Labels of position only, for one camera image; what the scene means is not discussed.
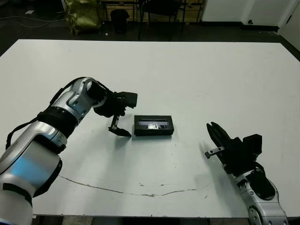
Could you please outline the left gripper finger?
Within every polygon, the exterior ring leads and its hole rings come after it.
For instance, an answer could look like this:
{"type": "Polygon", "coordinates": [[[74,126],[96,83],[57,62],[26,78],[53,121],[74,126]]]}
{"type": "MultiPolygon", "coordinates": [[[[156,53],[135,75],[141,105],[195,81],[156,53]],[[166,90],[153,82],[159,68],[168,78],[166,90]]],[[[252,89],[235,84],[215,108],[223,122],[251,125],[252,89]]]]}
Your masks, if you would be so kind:
{"type": "Polygon", "coordinates": [[[119,127],[109,127],[108,130],[117,136],[131,137],[131,134],[127,130],[119,127]]]}

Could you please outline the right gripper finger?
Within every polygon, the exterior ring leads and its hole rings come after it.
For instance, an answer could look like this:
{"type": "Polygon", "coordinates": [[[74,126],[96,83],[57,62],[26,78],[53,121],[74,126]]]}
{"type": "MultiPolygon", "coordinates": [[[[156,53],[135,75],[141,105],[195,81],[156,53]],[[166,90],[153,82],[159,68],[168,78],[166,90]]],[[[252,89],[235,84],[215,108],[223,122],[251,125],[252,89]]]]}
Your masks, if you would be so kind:
{"type": "Polygon", "coordinates": [[[224,146],[225,131],[217,123],[206,124],[209,136],[214,144],[219,148],[224,146]]]}
{"type": "Polygon", "coordinates": [[[210,124],[210,137],[217,147],[225,147],[231,141],[227,132],[215,122],[210,124]]]}

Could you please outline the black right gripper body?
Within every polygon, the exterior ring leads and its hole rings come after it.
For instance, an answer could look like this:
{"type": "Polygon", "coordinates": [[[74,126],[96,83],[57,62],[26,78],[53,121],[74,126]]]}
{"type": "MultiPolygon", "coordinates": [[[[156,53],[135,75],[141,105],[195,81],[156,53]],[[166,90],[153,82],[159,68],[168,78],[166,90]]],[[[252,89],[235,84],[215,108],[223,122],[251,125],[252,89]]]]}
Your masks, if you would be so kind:
{"type": "Polygon", "coordinates": [[[241,175],[254,170],[258,157],[258,137],[247,136],[242,140],[236,137],[225,147],[216,147],[205,152],[207,159],[214,155],[225,166],[224,170],[227,174],[241,175]]]}

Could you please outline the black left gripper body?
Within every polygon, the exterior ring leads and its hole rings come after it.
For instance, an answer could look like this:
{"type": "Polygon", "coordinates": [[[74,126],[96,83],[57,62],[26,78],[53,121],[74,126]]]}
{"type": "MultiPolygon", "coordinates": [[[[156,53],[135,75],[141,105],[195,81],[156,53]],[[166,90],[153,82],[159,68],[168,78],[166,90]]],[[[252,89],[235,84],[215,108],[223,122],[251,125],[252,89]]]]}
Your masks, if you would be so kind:
{"type": "Polygon", "coordinates": [[[99,106],[94,107],[93,110],[96,114],[107,118],[113,117],[112,123],[108,130],[110,132],[127,132],[127,130],[119,128],[118,122],[120,116],[125,115],[128,92],[109,92],[105,102],[99,106]]]}

